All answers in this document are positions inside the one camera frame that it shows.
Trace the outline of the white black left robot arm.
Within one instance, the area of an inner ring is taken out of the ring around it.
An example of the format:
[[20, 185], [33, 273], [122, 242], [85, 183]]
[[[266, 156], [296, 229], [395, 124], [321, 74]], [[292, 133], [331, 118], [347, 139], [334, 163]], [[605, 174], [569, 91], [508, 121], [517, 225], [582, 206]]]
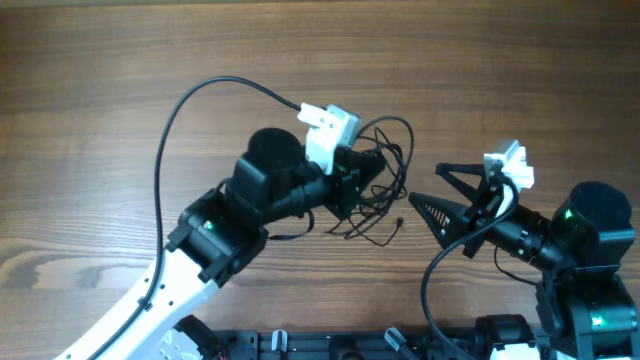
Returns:
[[254, 133], [233, 175], [182, 212], [152, 265], [62, 358], [164, 357], [170, 331], [265, 248], [267, 224], [317, 207], [347, 219], [384, 170], [384, 156], [337, 144], [325, 171], [307, 155], [310, 147], [283, 129]]

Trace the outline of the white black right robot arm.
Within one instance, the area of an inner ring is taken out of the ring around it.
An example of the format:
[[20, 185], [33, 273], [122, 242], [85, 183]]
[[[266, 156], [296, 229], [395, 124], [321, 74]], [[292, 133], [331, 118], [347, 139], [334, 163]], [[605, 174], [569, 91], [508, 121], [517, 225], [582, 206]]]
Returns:
[[437, 265], [456, 249], [472, 259], [491, 243], [540, 271], [536, 312], [552, 349], [575, 359], [639, 356], [639, 310], [618, 274], [636, 238], [624, 193], [581, 182], [546, 218], [521, 205], [521, 187], [505, 166], [483, 171], [478, 164], [440, 163], [436, 173], [471, 203], [409, 195], [442, 248], [421, 282], [428, 320], [428, 283]]

